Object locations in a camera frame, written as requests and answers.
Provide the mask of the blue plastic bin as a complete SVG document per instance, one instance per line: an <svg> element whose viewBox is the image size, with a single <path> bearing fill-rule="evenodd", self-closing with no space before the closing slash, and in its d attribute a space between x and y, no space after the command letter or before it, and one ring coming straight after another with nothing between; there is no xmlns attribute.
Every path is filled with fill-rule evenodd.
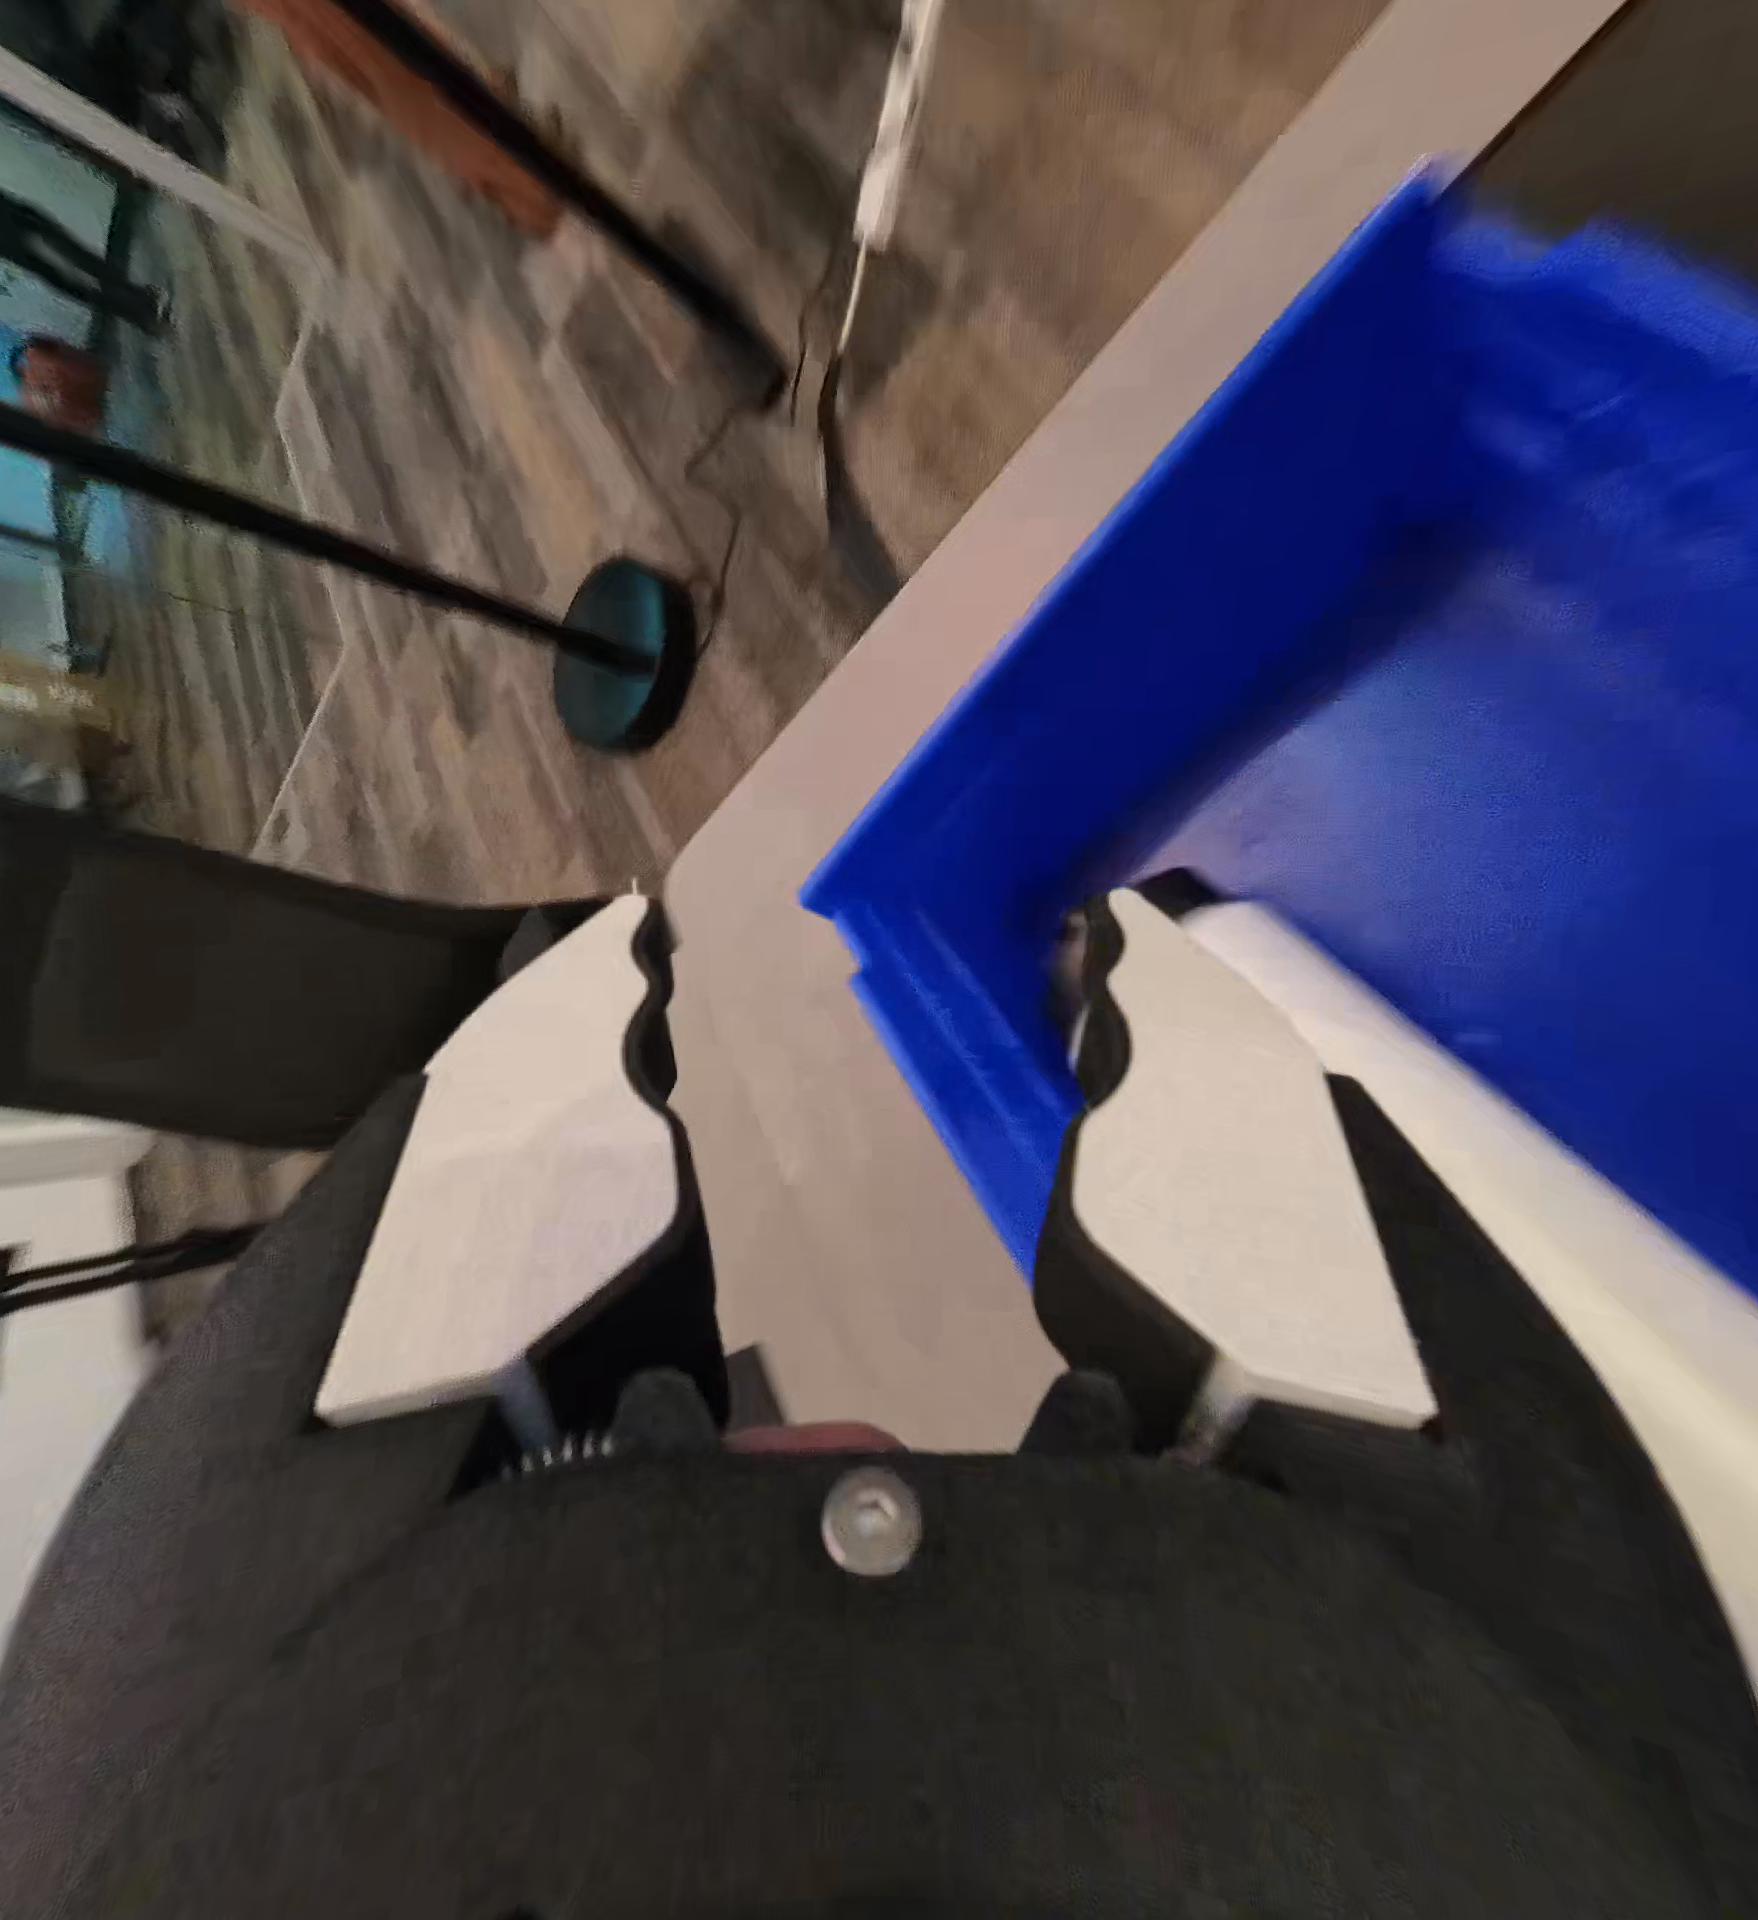
<svg viewBox="0 0 1758 1920"><path fill-rule="evenodd" d="M815 866L1024 1271L1059 923L1166 864L1758 1302L1758 295L1407 180Z"/></svg>

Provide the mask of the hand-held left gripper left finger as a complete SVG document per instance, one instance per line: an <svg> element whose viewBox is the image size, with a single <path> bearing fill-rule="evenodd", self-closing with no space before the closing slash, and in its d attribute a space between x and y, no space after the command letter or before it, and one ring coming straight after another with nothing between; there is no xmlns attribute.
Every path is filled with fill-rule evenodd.
<svg viewBox="0 0 1758 1920"><path fill-rule="evenodd" d="M437 1049L317 1389L324 1423L489 1400L516 1435L609 1435L652 1370L726 1419L671 994L664 911L624 893Z"/></svg>

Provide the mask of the black round base pole stand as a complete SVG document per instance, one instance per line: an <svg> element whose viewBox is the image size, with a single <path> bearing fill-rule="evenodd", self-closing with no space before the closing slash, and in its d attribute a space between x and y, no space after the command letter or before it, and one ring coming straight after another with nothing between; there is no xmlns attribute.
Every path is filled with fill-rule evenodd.
<svg viewBox="0 0 1758 1920"><path fill-rule="evenodd" d="M481 588L386 547L283 509L0 401L0 447L133 493L355 580L544 645L553 706L569 736L608 754L642 754L680 721L699 666L694 595L630 556L592 567L566 612Z"/></svg>

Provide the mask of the wooden edged table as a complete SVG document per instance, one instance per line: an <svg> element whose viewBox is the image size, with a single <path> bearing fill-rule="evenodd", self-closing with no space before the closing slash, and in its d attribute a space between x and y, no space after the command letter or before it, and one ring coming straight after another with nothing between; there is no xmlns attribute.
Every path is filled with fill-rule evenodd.
<svg viewBox="0 0 1758 1920"><path fill-rule="evenodd" d="M536 131L425 3L245 1L242 12L513 227L550 237L576 218L594 229L728 349L761 410L779 397L789 371L761 323Z"/></svg>

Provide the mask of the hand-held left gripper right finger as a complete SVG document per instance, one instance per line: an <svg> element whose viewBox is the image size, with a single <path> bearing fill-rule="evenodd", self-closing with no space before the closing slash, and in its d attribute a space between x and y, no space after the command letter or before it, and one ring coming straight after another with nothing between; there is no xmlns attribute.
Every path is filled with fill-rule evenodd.
<svg viewBox="0 0 1758 1920"><path fill-rule="evenodd" d="M1037 1246L1061 1360L1144 1448L1258 1407L1419 1431L1438 1402L1328 1075L1298 1026L1137 890L1084 907L1083 1019Z"/></svg>

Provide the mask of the white power strip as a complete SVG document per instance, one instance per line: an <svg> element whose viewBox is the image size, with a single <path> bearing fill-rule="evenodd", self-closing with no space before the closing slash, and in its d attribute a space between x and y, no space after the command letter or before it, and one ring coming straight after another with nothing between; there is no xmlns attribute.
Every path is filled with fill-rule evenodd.
<svg viewBox="0 0 1758 1920"><path fill-rule="evenodd" d="M941 13L943 1L902 1L900 6L885 92L854 220L854 242L861 253L885 252L892 243L921 109L931 85Z"/></svg>

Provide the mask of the black mesh chair back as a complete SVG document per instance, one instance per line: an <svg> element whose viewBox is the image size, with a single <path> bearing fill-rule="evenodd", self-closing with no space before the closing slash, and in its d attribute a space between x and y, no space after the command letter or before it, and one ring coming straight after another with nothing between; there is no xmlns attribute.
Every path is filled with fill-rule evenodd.
<svg viewBox="0 0 1758 1920"><path fill-rule="evenodd" d="M331 1147L608 904L399 899L0 797L0 1108Z"/></svg>

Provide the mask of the white bottle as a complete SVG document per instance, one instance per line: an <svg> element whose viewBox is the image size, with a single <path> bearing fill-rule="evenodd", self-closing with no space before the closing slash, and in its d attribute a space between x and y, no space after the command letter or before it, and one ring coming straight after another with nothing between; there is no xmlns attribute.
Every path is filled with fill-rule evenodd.
<svg viewBox="0 0 1758 1920"><path fill-rule="evenodd" d="M1252 904L1188 935L1358 1081L1526 1278L1677 1504L1758 1693L1758 1304L1381 996Z"/></svg>

